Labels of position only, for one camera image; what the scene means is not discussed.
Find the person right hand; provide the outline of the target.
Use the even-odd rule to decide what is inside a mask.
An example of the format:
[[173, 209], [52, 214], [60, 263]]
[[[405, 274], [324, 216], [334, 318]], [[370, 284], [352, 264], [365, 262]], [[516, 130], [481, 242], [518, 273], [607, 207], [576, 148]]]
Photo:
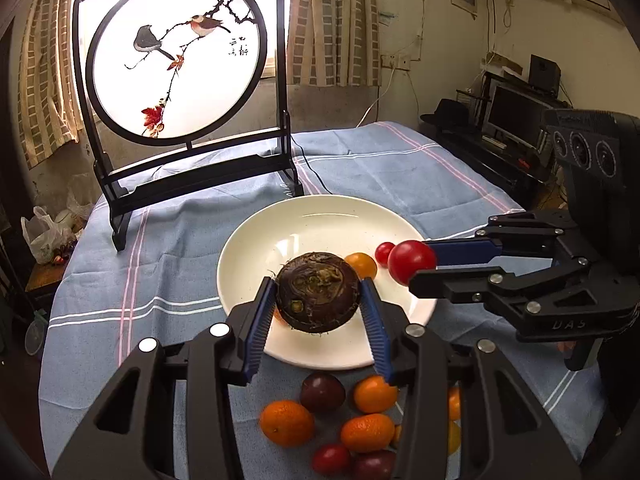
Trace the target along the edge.
[[569, 352], [572, 351], [576, 346], [575, 341], [559, 341], [556, 344], [556, 348], [558, 348], [561, 352]]

